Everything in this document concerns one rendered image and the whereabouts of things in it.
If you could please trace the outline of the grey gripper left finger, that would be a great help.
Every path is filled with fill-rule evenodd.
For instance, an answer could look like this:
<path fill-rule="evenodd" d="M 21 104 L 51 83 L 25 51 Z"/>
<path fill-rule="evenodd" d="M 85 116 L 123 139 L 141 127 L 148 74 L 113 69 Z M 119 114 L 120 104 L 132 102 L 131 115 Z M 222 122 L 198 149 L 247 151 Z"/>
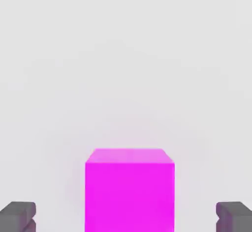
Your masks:
<path fill-rule="evenodd" d="M 36 232 L 36 204 L 10 202 L 0 211 L 0 232 Z"/>

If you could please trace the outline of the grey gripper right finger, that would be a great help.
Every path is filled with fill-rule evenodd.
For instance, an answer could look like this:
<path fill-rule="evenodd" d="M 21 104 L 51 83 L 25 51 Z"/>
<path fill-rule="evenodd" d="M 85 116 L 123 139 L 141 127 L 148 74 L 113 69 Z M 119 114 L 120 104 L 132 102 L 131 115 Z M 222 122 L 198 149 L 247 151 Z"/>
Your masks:
<path fill-rule="evenodd" d="M 216 232 L 252 232 L 252 210 L 242 202 L 218 202 L 216 214 Z"/>

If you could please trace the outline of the small magenta cube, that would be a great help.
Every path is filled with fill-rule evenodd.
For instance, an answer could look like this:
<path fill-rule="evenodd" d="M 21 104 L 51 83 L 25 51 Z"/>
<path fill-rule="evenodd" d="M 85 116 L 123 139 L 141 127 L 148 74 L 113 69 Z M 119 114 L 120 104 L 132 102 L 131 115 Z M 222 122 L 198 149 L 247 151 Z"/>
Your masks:
<path fill-rule="evenodd" d="M 85 163 L 85 232 L 174 232 L 175 163 L 160 148 L 97 148 Z"/>

